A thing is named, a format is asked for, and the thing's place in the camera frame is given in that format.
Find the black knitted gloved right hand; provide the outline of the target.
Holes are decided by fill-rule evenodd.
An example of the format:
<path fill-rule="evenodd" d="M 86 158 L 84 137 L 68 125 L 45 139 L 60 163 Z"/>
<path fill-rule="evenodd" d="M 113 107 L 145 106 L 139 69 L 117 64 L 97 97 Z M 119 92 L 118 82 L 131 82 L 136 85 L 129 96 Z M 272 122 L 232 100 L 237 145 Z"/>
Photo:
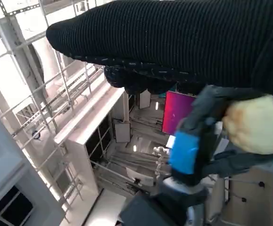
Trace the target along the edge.
<path fill-rule="evenodd" d="M 63 55 L 129 94 L 206 85 L 273 95 L 273 0 L 116 0 L 50 25 Z"/>

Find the black left hand blue tape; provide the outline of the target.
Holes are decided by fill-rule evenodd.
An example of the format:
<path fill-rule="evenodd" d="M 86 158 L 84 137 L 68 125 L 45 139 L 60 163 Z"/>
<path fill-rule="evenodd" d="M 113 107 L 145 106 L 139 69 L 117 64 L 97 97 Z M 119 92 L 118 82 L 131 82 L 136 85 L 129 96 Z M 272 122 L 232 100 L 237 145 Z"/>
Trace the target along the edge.
<path fill-rule="evenodd" d="M 209 174 L 222 177 L 243 173 L 252 166 L 273 161 L 273 154 L 234 150 L 215 153 L 219 137 L 216 123 L 236 101 L 257 100 L 260 92 L 252 89 L 206 86 L 192 101 L 179 100 L 175 107 L 182 114 L 170 151 L 172 176 L 188 186 L 197 185 Z"/>

